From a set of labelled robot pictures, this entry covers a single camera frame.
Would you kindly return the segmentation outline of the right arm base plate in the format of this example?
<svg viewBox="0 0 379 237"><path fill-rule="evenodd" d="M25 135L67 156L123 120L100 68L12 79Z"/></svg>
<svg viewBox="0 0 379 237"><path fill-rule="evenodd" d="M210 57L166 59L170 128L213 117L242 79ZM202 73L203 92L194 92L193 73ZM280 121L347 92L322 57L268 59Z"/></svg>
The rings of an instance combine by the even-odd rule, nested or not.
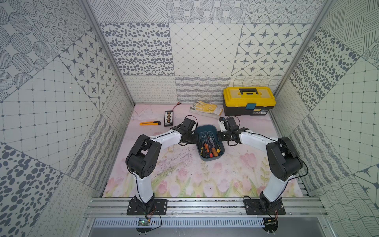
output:
<svg viewBox="0 0 379 237"><path fill-rule="evenodd" d="M275 202L247 198L243 200L247 215L285 215L282 198Z"/></svg>

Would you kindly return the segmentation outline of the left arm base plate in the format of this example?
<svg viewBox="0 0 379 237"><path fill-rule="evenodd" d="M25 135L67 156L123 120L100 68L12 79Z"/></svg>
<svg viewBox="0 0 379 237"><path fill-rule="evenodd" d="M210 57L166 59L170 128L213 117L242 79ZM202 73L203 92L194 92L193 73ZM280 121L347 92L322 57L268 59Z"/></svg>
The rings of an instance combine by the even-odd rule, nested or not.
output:
<svg viewBox="0 0 379 237"><path fill-rule="evenodd" d="M134 197L129 201L127 215L166 215L167 206L167 199L152 199L148 203L143 203Z"/></svg>

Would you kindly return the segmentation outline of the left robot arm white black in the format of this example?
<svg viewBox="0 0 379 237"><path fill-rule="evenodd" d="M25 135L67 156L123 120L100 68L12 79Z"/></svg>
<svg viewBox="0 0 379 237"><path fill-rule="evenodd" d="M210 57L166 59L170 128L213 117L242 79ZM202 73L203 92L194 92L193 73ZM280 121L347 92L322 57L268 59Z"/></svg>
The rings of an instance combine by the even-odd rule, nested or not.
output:
<svg viewBox="0 0 379 237"><path fill-rule="evenodd" d="M186 146L197 143L198 122L186 116L181 124L170 128L167 132L157 136L140 135L127 158L126 166L136 179L136 198L143 204L154 201L151 174L153 173L161 150L174 145Z"/></svg>

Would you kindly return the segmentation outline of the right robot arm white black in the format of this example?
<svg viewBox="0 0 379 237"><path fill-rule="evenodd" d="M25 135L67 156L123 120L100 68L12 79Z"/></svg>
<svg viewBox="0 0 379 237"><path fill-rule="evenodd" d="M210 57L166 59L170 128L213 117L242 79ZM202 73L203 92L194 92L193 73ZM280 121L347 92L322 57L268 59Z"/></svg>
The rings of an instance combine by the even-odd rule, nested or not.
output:
<svg viewBox="0 0 379 237"><path fill-rule="evenodd" d="M234 145L244 144L266 152L271 177L260 194L260 203L266 209L278 204L288 183L296 179L305 166L292 141L288 137L270 138L248 128L240 128L233 117L219 118L219 126L219 140L233 141Z"/></svg>

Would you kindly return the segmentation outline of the teal plastic storage box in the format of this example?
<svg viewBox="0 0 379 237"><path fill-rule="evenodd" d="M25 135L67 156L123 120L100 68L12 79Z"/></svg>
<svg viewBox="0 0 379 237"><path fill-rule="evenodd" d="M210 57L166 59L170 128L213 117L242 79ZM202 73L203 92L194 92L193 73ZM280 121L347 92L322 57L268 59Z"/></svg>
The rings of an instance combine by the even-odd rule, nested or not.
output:
<svg viewBox="0 0 379 237"><path fill-rule="evenodd" d="M219 159L225 154L223 143L218 138L217 128L207 124L197 128L197 149L204 162Z"/></svg>

